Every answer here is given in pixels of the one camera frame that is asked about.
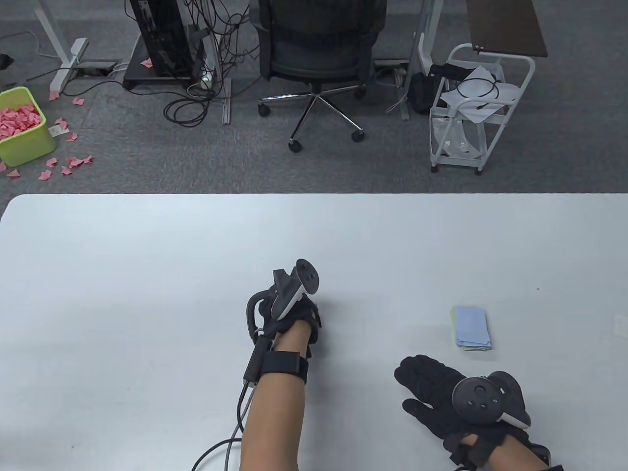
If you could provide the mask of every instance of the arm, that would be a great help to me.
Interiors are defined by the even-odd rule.
[[[477,435],[469,435],[462,439],[465,445],[473,446]],[[530,449],[516,438],[506,435],[501,446],[489,458],[489,465],[494,471],[543,471],[548,469]]]

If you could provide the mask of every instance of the sticky note pad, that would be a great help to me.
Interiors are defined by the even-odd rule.
[[[490,350],[486,311],[474,306],[456,306],[452,309],[452,325],[456,345],[466,349]]]

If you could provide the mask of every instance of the white desk leg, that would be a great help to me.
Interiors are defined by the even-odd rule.
[[[35,14],[39,19],[43,29],[48,35],[48,39],[55,48],[55,52],[61,59],[62,69],[57,72],[55,78],[50,83],[50,91],[61,91],[66,86],[72,76],[72,67],[76,67],[87,48],[87,38],[78,38],[72,47],[69,47],[59,24],[50,12],[50,8],[45,0],[32,0],[35,5]]]

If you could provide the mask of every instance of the yellow-green basket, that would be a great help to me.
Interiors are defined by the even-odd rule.
[[[39,126],[0,141],[0,160],[10,167],[17,167],[35,160],[57,148],[57,143],[48,130],[46,117],[30,90],[26,87],[15,87],[0,93],[0,109],[11,108],[17,111],[20,106],[24,105],[35,106],[43,121]]]

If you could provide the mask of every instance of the metal frame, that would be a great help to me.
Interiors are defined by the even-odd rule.
[[[430,110],[431,166],[432,168],[436,168],[438,164],[444,164],[444,165],[460,165],[460,166],[467,166],[467,167],[475,167],[477,169],[477,173],[481,173],[490,155],[495,149],[495,145],[497,144],[499,138],[504,132],[504,129],[506,128],[506,124],[508,124],[508,122],[510,121],[512,114],[514,113],[515,109],[517,108],[517,105],[519,104],[519,101],[521,101],[521,97],[523,96],[523,93],[525,93],[530,83],[530,80],[532,80],[534,71],[536,70],[536,64],[534,60],[530,57],[511,55],[511,54],[498,54],[498,53],[492,53],[492,52],[480,52],[479,53],[480,56],[495,58],[495,61],[492,63],[454,60],[453,58],[454,55],[456,54],[457,51],[460,51],[461,49],[473,50],[473,45],[471,43],[465,43],[465,44],[456,46],[450,52],[447,62],[454,63],[455,65],[459,65],[461,67],[466,67],[466,68],[476,68],[476,67],[479,67],[480,65],[485,66],[487,68],[492,68],[493,73],[496,74],[498,80],[502,80],[502,81],[505,81],[503,68],[501,66],[502,59],[507,58],[507,59],[519,60],[519,61],[528,63],[528,73],[526,74],[526,78],[523,80],[523,83],[519,86],[519,95],[513,101],[500,100],[500,99],[487,99],[487,98],[481,98],[481,97],[470,97],[470,98],[464,99],[463,101],[461,101],[461,103],[459,103],[457,106],[453,108],[450,106],[448,106],[447,108],[442,108],[438,106],[438,101],[440,100],[440,96],[443,92],[446,79],[443,78],[440,82],[440,85],[438,87],[438,93],[436,93],[434,104],[432,105],[432,108]],[[506,114],[493,114],[489,116],[487,119],[485,119],[484,121],[482,121],[481,123],[478,123],[475,125],[478,142],[479,142],[479,149],[478,149],[479,157],[478,158],[465,159],[465,158],[443,156],[442,155],[443,147],[445,146],[445,143],[447,142],[447,137],[449,135],[449,132],[452,130],[453,123],[456,120],[461,120],[461,121],[468,120],[460,112],[460,107],[469,102],[495,103],[495,104],[505,105],[505,106],[508,106],[508,111],[506,112]],[[435,139],[433,136],[433,126],[432,126],[433,121],[432,120],[434,118],[447,118],[448,119],[448,124],[445,129],[445,133],[442,136],[440,142],[438,143],[436,152],[433,151],[433,141]],[[487,141],[486,141],[486,131],[484,127],[485,123],[496,124],[499,126],[499,129],[497,130],[495,137],[493,138],[493,140],[490,143],[490,146],[488,147],[487,147]]]
[[[349,85],[348,87],[339,87],[337,89],[323,90],[320,93],[316,93],[312,90],[309,92],[300,92],[300,93],[287,94],[287,95],[277,95],[274,97],[261,98],[258,100],[257,105],[260,106],[266,103],[274,103],[274,102],[288,101],[288,100],[298,100],[301,98],[308,98],[308,97],[310,98],[308,105],[305,107],[305,111],[303,111],[303,114],[299,118],[299,121],[296,123],[295,130],[292,131],[292,134],[290,134],[290,139],[288,141],[289,145],[293,145],[295,143],[296,136],[301,130],[301,126],[305,122],[305,118],[307,118],[307,115],[310,113],[310,110],[314,106],[314,103],[318,100],[324,103],[329,109],[334,111],[334,113],[338,114],[342,119],[347,121],[351,126],[355,128],[355,130],[359,134],[363,134],[364,129],[362,129],[355,121],[353,121],[340,108],[338,108],[329,98],[327,98],[327,95],[331,95],[331,94],[339,93],[339,92],[346,92],[349,90],[356,90],[359,88],[362,88],[362,85]]]
[[[73,69],[81,61],[88,41],[87,38],[78,38],[70,47],[46,2],[44,0],[32,0],[32,2],[37,18],[46,31],[48,39],[52,43],[59,59],[61,59],[61,70],[57,72],[52,82],[50,82],[50,91],[59,92],[63,90],[72,77]]]

